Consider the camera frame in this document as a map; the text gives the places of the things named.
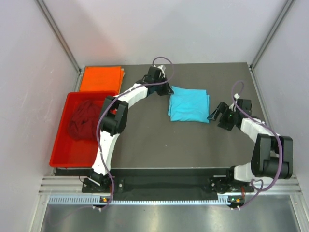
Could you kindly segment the light blue t shirt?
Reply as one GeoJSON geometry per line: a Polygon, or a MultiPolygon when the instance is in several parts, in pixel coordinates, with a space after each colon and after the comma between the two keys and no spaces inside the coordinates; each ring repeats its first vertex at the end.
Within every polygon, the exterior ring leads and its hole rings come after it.
{"type": "Polygon", "coordinates": [[[171,87],[168,116],[171,122],[209,123],[210,96],[205,89],[171,87]]]}

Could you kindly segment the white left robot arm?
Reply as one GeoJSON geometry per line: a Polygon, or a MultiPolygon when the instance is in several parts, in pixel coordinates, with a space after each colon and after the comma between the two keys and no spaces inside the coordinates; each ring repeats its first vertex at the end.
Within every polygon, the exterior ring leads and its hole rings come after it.
{"type": "Polygon", "coordinates": [[[116,141],[126,127],[129,108],[155,92],[159,96],[174,93],[166,78],[165,69],[164,65],[152,65],[148,73],[131,88],[116,96],[106,97],[97,124],[98,151],[88,176],[88,180],[98,191],[114,189],[110,172],[111,159],[116,141]]]}

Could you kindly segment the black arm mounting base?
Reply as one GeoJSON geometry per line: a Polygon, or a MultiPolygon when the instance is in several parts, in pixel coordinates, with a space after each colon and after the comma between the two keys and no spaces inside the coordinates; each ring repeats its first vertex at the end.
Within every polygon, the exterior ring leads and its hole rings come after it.
{"type": "Polygon", "coordinates": [[[217,194],[252,193],[248,183],[232,179],[228,168],[111,169],[99,186],[84,179],[83,193],[111,193],[119,201],[215,200],[217,194]]]}

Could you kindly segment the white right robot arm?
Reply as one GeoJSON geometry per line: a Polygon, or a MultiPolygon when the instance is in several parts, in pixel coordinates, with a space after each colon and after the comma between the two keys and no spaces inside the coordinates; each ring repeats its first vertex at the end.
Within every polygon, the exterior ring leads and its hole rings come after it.
{"type": "Polygon", "coordinates": [[[253,187],[266,191],[279,179],[289,179],[293,174],[293,140],[273,132],[263,121],[252,117],[251,100],[234,98],[231,105],[221,102],[208,120],[219,120],[218,127],[231,131],[237,127],[254,142],[251,161],[232,166],[224,181],[230,191],[237,191],[254,182],[269,180],[267,187],[253,187]]]}

